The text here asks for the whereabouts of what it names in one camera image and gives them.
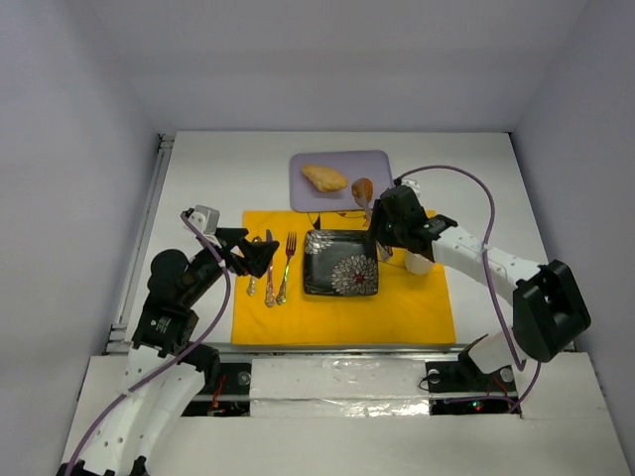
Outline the steel serving tongs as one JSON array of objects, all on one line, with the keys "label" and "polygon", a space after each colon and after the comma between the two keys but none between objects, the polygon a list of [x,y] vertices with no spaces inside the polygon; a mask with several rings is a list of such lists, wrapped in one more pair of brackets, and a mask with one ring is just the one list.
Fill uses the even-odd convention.
[{"label": "steel serving tongs", "polygon": [[373,210],[372,210],[371,202],[365,192],[361,194],[361,197],[358,199],[358,202],[363,207],[365,215],[366,215],[366,219],[368,221],[368,230],[367,230],[368,238],[378,248],[378,252],[379,252],[379,256],[381,260],[383,262],[388,262],[392,258],[393,252],[390,247],[385,247],[384,245],[380,244],[379,241],[377,240],[376,230],[374,228],[373,218],[372,218]]}]

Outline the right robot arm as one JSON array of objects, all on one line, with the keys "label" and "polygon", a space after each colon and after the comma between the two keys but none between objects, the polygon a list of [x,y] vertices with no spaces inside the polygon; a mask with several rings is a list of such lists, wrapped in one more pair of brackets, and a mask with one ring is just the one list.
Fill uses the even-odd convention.
[{"label": "right robot arm", "polygon": [[427,215],[414,191],[398,185],[375,200],[370,237],[405,249],[484,285],[495,302],[512,307],[512,320],[468,345],[460,354],[469,368],[492,374],[528,360],[549,363],[591,324],[571,268],[539,264],[486,245],[456,221]]}]

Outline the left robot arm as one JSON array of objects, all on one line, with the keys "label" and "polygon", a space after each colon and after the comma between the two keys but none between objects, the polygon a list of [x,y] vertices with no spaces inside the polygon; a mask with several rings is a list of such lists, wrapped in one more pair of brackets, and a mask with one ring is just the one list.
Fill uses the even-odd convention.
[{"label": "left robot arm", "polygon": [[61,475],[147,475],[161,445],[192,398],[216,382],[219,353],[193,339],[193,307],[218,280],[262,277],[279,244],[250,242],[244,228],[219,228],[192,258],[176,249],[151,263],[118,396],[89,426]]}]

